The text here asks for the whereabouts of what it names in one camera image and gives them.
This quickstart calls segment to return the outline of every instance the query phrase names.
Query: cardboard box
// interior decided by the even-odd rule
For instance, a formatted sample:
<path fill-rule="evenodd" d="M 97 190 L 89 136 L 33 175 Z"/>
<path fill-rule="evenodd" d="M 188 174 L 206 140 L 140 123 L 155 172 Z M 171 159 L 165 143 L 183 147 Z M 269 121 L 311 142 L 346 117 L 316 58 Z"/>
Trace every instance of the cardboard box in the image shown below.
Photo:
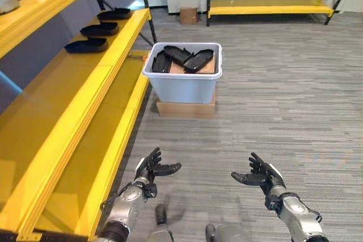
<path fill-rule="evenodd" d="M 213 118 L 216 108 L 216 93 L 213 94 L 209 104 L 167 103 L 158 100 L 157 107 L 161 117 Z"/>
<path fill-rule="evenodd" d="M 180 24 L 195 25 L 198 23 L 197 8 L 182 8 L 180 9 Z"/>

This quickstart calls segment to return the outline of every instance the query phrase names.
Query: wall baseboard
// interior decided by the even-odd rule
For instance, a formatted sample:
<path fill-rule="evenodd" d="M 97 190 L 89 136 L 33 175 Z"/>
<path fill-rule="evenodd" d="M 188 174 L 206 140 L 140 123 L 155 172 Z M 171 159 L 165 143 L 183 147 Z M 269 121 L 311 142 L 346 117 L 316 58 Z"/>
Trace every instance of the wall baseboard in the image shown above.
<path fill-rule="evenodd" d="M 168 14 L 169 15 L 180 15 L 180 12 L 169 12 Z M 206 11 L 203 11 L 203 12 L 199 11 L 198 14 L 206 14 Z"/>
<path fill-rule="evenodd" d="M 165 5 L 165 6 L 153 6 L 153 7 L 150 7 L 151 10 L 154 10 L 154 9 L 166 9 L 166 8 L 168 8 L 167 5 Z"/>

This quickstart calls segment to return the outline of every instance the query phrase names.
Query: metal shelving unit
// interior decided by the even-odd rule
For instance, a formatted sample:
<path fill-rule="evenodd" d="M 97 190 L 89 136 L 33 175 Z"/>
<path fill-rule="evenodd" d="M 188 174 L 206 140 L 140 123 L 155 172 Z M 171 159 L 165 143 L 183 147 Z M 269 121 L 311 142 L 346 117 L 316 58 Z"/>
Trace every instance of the metal shelving unit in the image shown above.
<path fill-rule="evenodd" d="M 0 16 L 0 53 L 73 1 L 21 0 L 19 9 Z M 120 32 L 107 37 L 105 52 L 61 50 L 0 115 L 2 241 L 94 237 L 99 205 L 107 198 L 148 87 L 141 74 L 148 52 L 130 52 L 146 21 L 156 42 L 150 10 L 132 11 L 131 18 L 118 21 Z M 78 206 L 72 210 L 75 199 Z M 57 225 L 62 219 L 64 224 Z"/>
<path fill-rule="evenodd" d="M 333 7 L 323 0 L 207 0 L 207 27 L 212 15 L 235 14 L 325 14 L 327 25 L 341 0 Z"/>

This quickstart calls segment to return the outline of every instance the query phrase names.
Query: gray carpet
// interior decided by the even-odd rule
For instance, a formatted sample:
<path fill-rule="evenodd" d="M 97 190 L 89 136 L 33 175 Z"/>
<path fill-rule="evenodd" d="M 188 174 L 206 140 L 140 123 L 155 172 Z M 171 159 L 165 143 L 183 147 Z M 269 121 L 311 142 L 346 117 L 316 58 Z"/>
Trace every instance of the gray carpet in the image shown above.
<path fill-rule="evenodd" d="M 336 15 L 328 26 L 320 16 L 280 16 L 209 28 L 205 16 L 197 26 L 181 26 L 163 10 L 153 15 L 159 41 L 220 43 L 223 76 L 212 120 L 161 118 L 151 92 L 117 180 L 123 174 L 121 186 L 130 181 L 139 159 L 157 146 L 166 163 L 183 167 L 156 179 L 158 197 L 140 213 L 131 241 L 146 241 L 154 208 L 165 203 L 176 242 L 205 241 L 207 223 L 242 224 L 253 242 L 289 242 L 262 191 L 230 177 L 249 172 L 252 151 L 322 213 L 331 242 L 363 241 L 362 14 Z"/>

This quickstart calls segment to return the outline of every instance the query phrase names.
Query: cardboard base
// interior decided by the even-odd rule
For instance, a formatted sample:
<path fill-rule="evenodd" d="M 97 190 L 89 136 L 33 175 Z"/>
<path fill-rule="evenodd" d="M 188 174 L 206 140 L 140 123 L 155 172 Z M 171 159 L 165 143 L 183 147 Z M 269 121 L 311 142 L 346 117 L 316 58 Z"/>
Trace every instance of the cardboard base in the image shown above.
<path fill-rule="evenodd" d="M 212 118 L 216 107 L 216 93 L 209 104 L 167 103 L 157 101 L 161 117 Z"/>

